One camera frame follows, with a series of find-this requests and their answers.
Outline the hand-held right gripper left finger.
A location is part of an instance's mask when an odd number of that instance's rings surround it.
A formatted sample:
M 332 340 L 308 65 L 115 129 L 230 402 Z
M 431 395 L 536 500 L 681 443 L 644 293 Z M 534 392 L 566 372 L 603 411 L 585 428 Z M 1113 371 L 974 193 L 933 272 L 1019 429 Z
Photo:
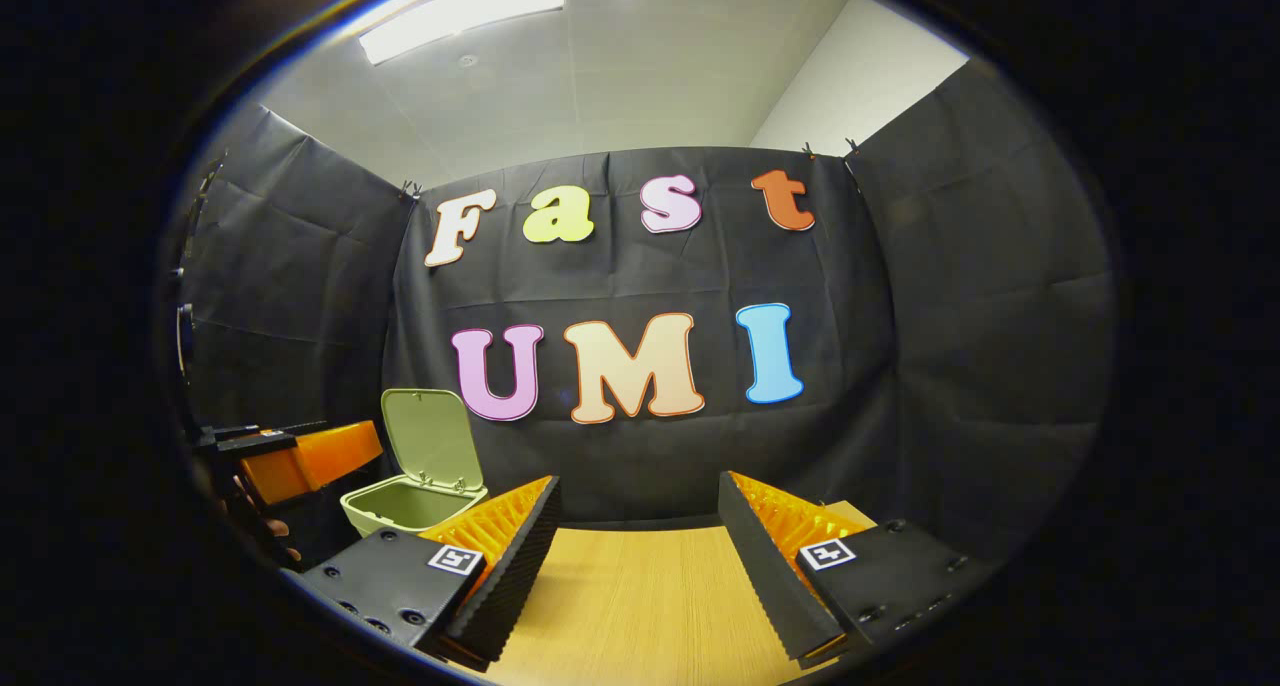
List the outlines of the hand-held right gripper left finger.
M 300 582 L 402 648 L 485 671 L 499 660 L 561 523 L 539 477 L 421 534 L 380 529 Z

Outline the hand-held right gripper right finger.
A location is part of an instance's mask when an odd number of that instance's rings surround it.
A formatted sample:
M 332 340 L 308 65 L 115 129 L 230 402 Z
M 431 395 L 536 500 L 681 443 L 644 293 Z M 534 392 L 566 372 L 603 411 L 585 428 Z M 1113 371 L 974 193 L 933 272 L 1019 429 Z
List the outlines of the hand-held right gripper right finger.
M 868 525 L 733 471 L 719 475 L 717 508 L 771 627 L 801 667 L 887 651 L 1001 567 L 909 521 Z

